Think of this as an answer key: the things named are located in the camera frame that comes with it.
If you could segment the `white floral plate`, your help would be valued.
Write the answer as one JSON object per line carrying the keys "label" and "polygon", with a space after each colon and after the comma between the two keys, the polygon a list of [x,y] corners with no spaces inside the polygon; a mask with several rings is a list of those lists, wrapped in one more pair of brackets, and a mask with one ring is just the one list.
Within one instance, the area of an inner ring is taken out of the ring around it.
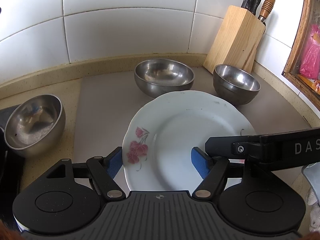
{"label": "white floral plate", "polygon": [[210,137],[254,135],[233,105],[211,94],[170,92],[143,106],[122,144],[125,179],[131,191],[193,192],[202,181],[191,150]]}

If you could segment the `steel bowl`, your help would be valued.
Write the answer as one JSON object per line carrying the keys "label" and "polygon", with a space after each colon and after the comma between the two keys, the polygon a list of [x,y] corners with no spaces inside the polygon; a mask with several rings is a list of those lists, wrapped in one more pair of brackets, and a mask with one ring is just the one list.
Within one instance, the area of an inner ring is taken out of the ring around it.
{"label": "steel bowl", "polygon": [[213,71],[217,95],[234,106],[250,103],[260,92],[260,83],[242,69],[218,64]]}
{"label": "steel bowl", "polygon": [[4,128],[7,146],[24,158],[47,153],[60,141],[66,124],[62,101],[42,94],[19,105]]}
{"label": "steel bowl", "polygon": [[134,78],[138,88],[156,98],[165,93],[190,90],[195,74],[186,64],[169,59],[149,59],[136,65]]}

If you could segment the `white cloth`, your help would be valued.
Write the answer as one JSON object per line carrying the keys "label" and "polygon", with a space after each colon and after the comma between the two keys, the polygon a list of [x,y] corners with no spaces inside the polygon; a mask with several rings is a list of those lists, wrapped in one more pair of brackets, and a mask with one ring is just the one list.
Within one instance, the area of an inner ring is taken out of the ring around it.
{"label": "white cloth", "polygon": [[320,163],[303,166],[302,174],[310,184],[306,195],[306,203],[311,207],[309,231],[319,232]]}

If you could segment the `pink plastic bag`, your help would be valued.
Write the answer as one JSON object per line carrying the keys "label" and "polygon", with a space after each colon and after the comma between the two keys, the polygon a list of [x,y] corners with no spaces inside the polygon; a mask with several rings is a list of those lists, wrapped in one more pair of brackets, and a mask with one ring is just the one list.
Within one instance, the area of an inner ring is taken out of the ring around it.
{"label": "pink plastic bag", "polygon": [[319,25],[312,24],[303,50],[299,73],[317,80],[319,75]]}

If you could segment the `black stove top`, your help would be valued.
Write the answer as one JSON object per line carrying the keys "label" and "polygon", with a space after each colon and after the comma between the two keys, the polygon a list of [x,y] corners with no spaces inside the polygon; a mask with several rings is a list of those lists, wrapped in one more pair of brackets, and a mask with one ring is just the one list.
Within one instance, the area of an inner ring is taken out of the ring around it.
{"label": "black stove top", "polygon": [[25,159],[11,150],[4,140],[7,120],[17,106],[1,109],[1,221],[10,229],[18,230],[12,205],[20,193]]}

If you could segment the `wooden knife block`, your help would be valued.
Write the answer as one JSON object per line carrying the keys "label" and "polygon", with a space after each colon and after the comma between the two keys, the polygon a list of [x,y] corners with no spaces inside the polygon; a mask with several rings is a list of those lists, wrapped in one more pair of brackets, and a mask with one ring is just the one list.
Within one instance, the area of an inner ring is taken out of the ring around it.
{"label": "wooden knife block", "polygon": [[212,73],[218,64],[226,64],[250,74],[265,29],[265,25],[247,9],[229,6],[204,60],[204,68]]}

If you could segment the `wooden window frame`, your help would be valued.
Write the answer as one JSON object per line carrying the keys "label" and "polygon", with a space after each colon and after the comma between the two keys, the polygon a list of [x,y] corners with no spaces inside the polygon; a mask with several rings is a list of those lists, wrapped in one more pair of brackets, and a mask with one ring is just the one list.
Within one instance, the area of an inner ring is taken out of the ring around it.
{"label": "wooden window frame", "polygon": [[317,80],[299,73],[303,50],[312,24],[319,25],[319,0],[304,0],[302,15],[283,76],[319,109],[319,75]]}

